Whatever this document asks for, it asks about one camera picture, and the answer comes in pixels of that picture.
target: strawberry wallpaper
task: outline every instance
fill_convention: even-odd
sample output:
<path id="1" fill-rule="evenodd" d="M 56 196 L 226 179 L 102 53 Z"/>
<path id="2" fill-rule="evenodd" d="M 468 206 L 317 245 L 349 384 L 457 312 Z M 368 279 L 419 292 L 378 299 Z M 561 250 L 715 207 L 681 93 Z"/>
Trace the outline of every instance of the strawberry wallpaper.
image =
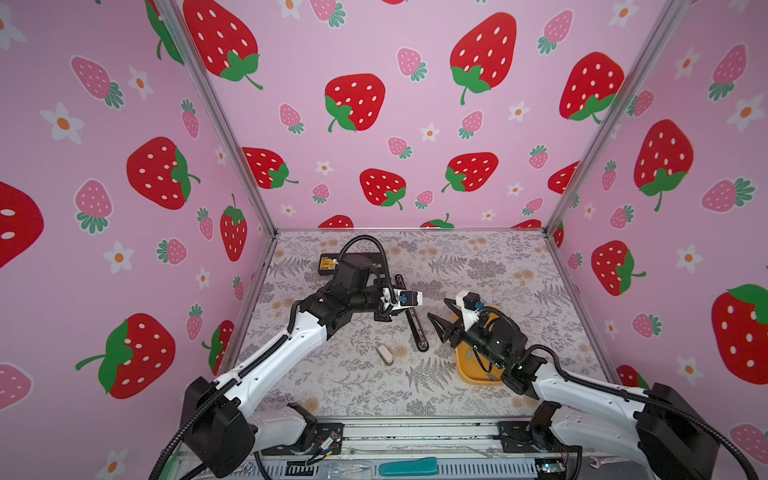
<path id="1" fill-rule="evenodd" d="M 0 0 L 0 477 L 146 478 L 267 236 L 153 2 L 36 6 Z"/>
<path id="2" fill-rule="evenodd" d="M 768 475 L 763 2 L 696 2 L 564 219 L 621 381 L 675 388 Z M 723 453 L 719 478 L 742 478 Z"/>
<path id="3" fill-rule="evenodd" d="M 664 4 L 176 1 L 280 228 L 546 223 Z"/>

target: red strawberry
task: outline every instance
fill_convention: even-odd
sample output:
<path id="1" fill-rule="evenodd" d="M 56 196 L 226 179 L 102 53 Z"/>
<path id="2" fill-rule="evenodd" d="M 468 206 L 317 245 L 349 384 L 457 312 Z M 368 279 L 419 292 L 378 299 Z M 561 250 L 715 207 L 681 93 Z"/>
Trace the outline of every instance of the red strawberry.
<path id="1" fill-rule="evenodd" d="M 718 296 L 712 328 L 726 368 L 746 382 L 768 384 L 768 290 L 747 284 Z"/>
<path id="2" fill-rule="evenodd" d="M 413 155 L 413 150 L 408 146 L 408 142 L 402 138 L 390 137 L 386 144 L 389 147 L 390 154 L 399 156 L 403 160 Z"/>
<path id="3" fill-rule="evenodd" d="M 644 338 L 661 335 L 661 322 L 659 317 L 652 314 L 641 313 L 632 320 L 632 328 Z"/>
<path id="4" fill-rule="evenodd" d="M 96 63 L 80 56 L 73 56 L 71 59 L 72 71 L 78 76 L 78 80 L 83 84 L 85 91 L 91 94 L 96 100 L 103 100 L 108 107 L 120 110 L 125 102 L 123 101 L 123 92 L 120 91 L 120 85 L 109 81 L 107 71 Z"/>
<path id="5" fill-rule="evenodd" d="M 214 238 L 214 219 L 208 214 L 208 210 L 200 208 L 197 211 L 197 221 L 200 222 L 200 233 L 203 234 L 205 240 L 212 240 Z"/>
<path id="6" fill-rule="evenodd" d="M 106 353 L 74 366 L 79 370 L 96 359 L 104 359 L 98 380 L 116 399 L 128 399 L 146 389 L 170 367 L 176 343 L 170 333 L 146 313 L 128 317 L 107 337 Z"/>
<path id="7" fill-rule="evenodd" d="M 178 210 L 192 192 L 187 159 L 166 137 L 148 141 L 128 157 L 128 181 L 139 194 L 168 210 Z"/>
<path id="8" fill-rule="evenodd" d="M 578 61 L 560 98 L 560 116 L 581 121 L 611 106 L 624 71 L 605 53 L 594 51 Z"/>
<path id="9" fill-rule="evenodd" d="M 253 33 L 214 0 L 184 0 L 184 21 L 205 68 L 217 77 L 240 81 L 259 68 L 259 46 Z"/>
<path id="10" fill-rule="evenodd" d="M 107 217 L 112 215 L 112 201 L 104 185 L 98 180 L 86 180 L 74 195 L 74 205 L 80 210 L 75 218 L 83 231 L 91 235 L 102 233 L 109 227 Z"/>
<path id="11" fill-rule="evenodd" d="M 701 206 L 724 214 L 734 206 L 741 208 L 752 201 L 755 190 L 752 182 L 744 178 L 738 178 L 735 182 L 721 180 L 701 197 Z"/>
<path id="12" fill-rule="evenodd" d="M 562 195 L 565 193 L 565 188 L 571 182 L 571 178 L 574 176 L 574 172 L 578 167 L 578 162 L 568 165 L 566 168 L 556 171 L 547 182 L 547 187 L 556 194 Z"/>
<path id="13" fill-rule="evenodd" d="M 243 211 L 237 208 L 234 194 L 232 194 L 232 205 L 224 209 L 224 213 L 221 214 L 219 231 L 227 256 L 231 261 L 237 262 L 243 254 L 245 239 L 248 237 L 248 224 Z"/>
<path id="14" fill-rule="evenodd" d="M 0 268 L 27 250 L 43 233 L 43 216 L 34 200 L 0 182 Z"/>
<path id="15" fill-rule="evenodd" d="M 616 162 L 611 158 L 607 164 L 605 164 L 605 172 L 603 172 L 603 192 L 607 192 L 614 186 L 616 181 Z"/>
<path id="16" fill-rule="evenodd" d="M 280 121 L 288 127 L 288 131 L 294 135 L 304 132 L 304 124 L 301 123 L 301 115 L 295 108 L 288 104 L 280 105 Z"/>
<path id="17" fill-rule="evenodd" d="M 627 223 L 632 223 L 634 218 L 634 209 L 631 205 L 624 205 L 624 208 L 617 208 L 608 223 L 613 228 L 624 228 Z"/>
<path id="18" fill-rule="evenodd" d="M 355 228 L 355 225 L 348 216 L 335 215 L 322 222 L 317 228 Z"/>
<path id="19" fill-rule="evenodd" d="M 203 348 L 210 350 L 210 353 L 208 354 L 208 366 L 210 366 L 210 371 L 213 372 L 214 375 L 219 374 L 221 361 L 224 359 L 224 353 L 230 345 L 230 339 L 232 339 L 232 332 L 234 330 L 235 325 L 229 320 L 224 320 L 216 329 L 214 335 L 210 338 L 210 346 L 206 345 L 205 340 L 203 340 Z"/>
<path id="20" fill-rule="evenodd" d="M 510 228 L 541 228 L 541 220 L 526 220 Z"/>
<path id="21" fill-rule="evenodd" d="M 27 398 L 34 384 L 32 377 L 20 367 L 0 362 L 0 412 Z"/>
<path id="22" fill-rule="evenodd" d="M 376 122 L 384 103 L 385 88 L 379 77 L 370 73 L 337 77 L 326 85 L 326 110 L 345 130 L 368 130 Z"/>
<path id="23" fill-rule="evenodd" d="M 741 78 L 746 70 L 746 45 L 738 44 L 730 49 L 712 74 L 710 100 L 718 101 L 733 91 L 733 83 Z"/>
<path id="24" fill-rule="evenodd" d="M 650 128 L 634 165 L 634 184 L 649 197 L 659 196 L 654 211 L 661 208 L 664 192 L 674 190 L 694 163 L 694 147 L 672 121 L 662 120 Z"/>
<path id="25" fill-rule="evenodd" d="M 243 285 L 243 280 L 240 276 L 235 276 L 234 280 L 232 280 L 232 288 L 235 289 L 235 298 L 242 300 L 245 286 Z"/>
<path id="26" fill-rule="evenodd" d="M 640 117 L 654 103 L 654 94 L 648 90 L 643 90 L 639 95 L 635 95 L 627 109 L 627 115 L 630 117 Z"/>
<path id="27" fill-rule="evenodd" d="M 406 181 L 396 174 L 369 168 L 360 174 L 360 187 L 366 200 L 378 207 L 400 206 L 400 200 L 406 195 Z"/>
<path id="28" fill-rule="evenodd" d="M 170 263 L 171 265 L 178 265 L 187 258 L 187 248 L 179 240 L 171 238 L 170 240 L 163 239 L 157 245 L 157 259 L 163 263 Z"/>
<path id="29" fill-rule="evenodd" d="M 768 432 L 743 423 L 733 427 L 729 433 L 737 447 L 763 465 L 768 465 Z"/>
<path id="30" fill-rule="evenodd" d="M 645 276 L 634 272 L 634 257 L 624 242 L 613 240 L 600 245 L 592 252 L 592 271 L 598 281 L 613 296 L 629 290 L 633 276 Z"/>
<path id="31" fill-rule="evenodd" d="M 544 145 L 536 145 L 536 148 L 531 150 L 530 155 L 531 158 L 528 159 L 528 163 L 536 170 L 544 168 L 547 164 L 547 160 L 549 160 L 549 154 Z"/>
<path id="32" fill-rule="evenodd" d="M 454 228 L 453 223 L 448 223 L 451 214 L 445 214 L 445 220 L 435 219 L 422 223 L 422 228 Z"/>
<path id="33" fill-rule="evenodd" d="M 441 192 L 449 186 L 457 192 L 473 192 L 483 185 L 493 175 L 498 167 L 498 157 L 491 152 L 463 154 L 448 162 L 445 179 L 449 182 Z"/>
<path id="34" fill-rule="evenodd" d="M 310 0 L 315 16 L 321 22 L 328 22 L 331 28 L 341 28 L 344 25 L 344 5 L 336 0 Z"/>
<path id="35" fill-rule="evenodd" d="M 243 147 L 243 153 L 259 187 L 269 190 L 282 187 L 285 182 L 299 183 L 297 180 L 288 180 L 288 165 L 275 152 L 264 148 Z"/>
<path id="36" fill-rule="evenodd" d="M 197 339 L 203 329 L 203 307 L 196 303 L 190 309 L 190 317 L 187 319 L 187 337 L 190 342 Z"/>
<path id="37" fill-rule="evenodd" d="M 467 89 L 479 94 L 507 78 L 517 36 L 515 17 L 499 12 L 483 20 L 458 41 L 451 52 L 451 72 L 453 81 L 464 87 L 462 105 Z"/>
<path id="38" fill-rule="evenodd" d="M 185 98 L 181 102 L 181 110 L 182 123 L 184 123 L 184 126 L 190 133 L 190 137 L 197 138 L 197 134 L 200 132 L 200 122 L 197 121 L 197 116 L 195 115 L 197 112 L 194 110 L 189 98 Z"/>
<path id="39" fill-rule="evenodd" d="M 331 193 L 328 191 L 328 186 L 325 184 L 317 184 L 317 186 L 312 189 L 312 200 L 314 200 L 316 204 L 324 204 L 328 201 L 330 195 Z"/>
<path id="40" fill-rule="evenodd" d="M 538 53 L 549 55 L 558 47 L 558 43 L 565 40 L 571 31 L 571 23 L 574 21 L 573 10 L 563 10 L 544 26 L 544 36 L 538 39 Z"/>
<path id="41" fill-rule="evenodd" d="M 576 270 L 581 266 L 581 261 L 581 252 L 573 252 L 568 258 L 568 266 L 571 268 L 571 270 Z"/>
<path id="42" fill-rule="evenodd" d="M 648 383 L 637 373 L 637 370 L 633 369 L 629 365 L 621 365 L 616 369 L 616 373 L 619 374 L 619 380 L 623 386 L 639 386 L 642 389 L 650 389 Z"/>
<path id="43" fill-rule="evenodd" d="M 427 76 L 427 64 L 422 61 L 422 54 L 410 48 L 397 51 L 397 65 L 400 73 L 410 77 L 411 81 L 421 81 Z"/>

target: black cable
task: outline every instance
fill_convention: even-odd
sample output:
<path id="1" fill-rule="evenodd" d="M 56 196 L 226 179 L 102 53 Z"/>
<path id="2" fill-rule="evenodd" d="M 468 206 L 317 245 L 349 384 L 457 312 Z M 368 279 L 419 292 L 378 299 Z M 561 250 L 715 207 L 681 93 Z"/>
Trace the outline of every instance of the black cable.
<path id="1" fill-rule="evenodd" d="M 666 410 L 669 413 L 672 413 L 673 415 L 677 415 L 681 417 L 682 419 L 687 420 L 688 422 L 693 423 L 694 425 L 698 426 L 700 429 L 704 430 L 710 437 L 712 437 L 715 442 L 722 445 L 733 457 L 736 459 L 737 462 L 739 462 L 739 465 L 741 466 L 742 470 L 744 470 L 744 473 L 746 474 L 746 477 L 748 480 L 760 480 L 757 477 L 757 473 L 755 472 L 754 467 L 750 463 L 749 459 L 739 450 L 738 447 L 736 447 L 733 442 L 731 442 L 728 437 L 723 435 L 722 433 L 718 432 L 714 427 L 709 425 L 708 423 L 699 420 L 695 416 L 691 415 L 688 412 L 685 412 L 684 410 L 680 410 L 677 407 L 674 407 L 668 403 L 660 402 L 659 400 L 650 399 L 646 396 L 640 396 L 635 395 L 634 393 L 630 393 L 624 389 L 617 389 L 615 387 L 600 385 L 599 383 L 593 383 L 589 380 L 580 379 L 578 377 L 572 376 L 563 368 L 560 366 L 560 358 L 558 357 L 558 354 L 554 352 L 553 349 L 549 348 L 545 345 L 531 345 L 529 346 L 525 352 L 520 356 L 520 359 L 515 361 L 516 363 L 521 363 L 525 361 L 525 359 L 528 358 L 528 356 L 531 355 L 531 353 L 534 350 L 544 350 L 546 353 L 549 353 L 552 356 L 552 360 L 554 363 L 554 369 L 558 371 L 558 374 L 563 377 L 563 379 L 576 383 L 581 386 L 588 387 L 593 390 L 597 390 L 599 392 L 604 393 L 610 393 L 611 395 L 615 395 L 617 397 L 621 397 L 625 400 L 634 400 L 635 402 L 644 403 L 645 405 L 653 406 L 657 409 Z"/>

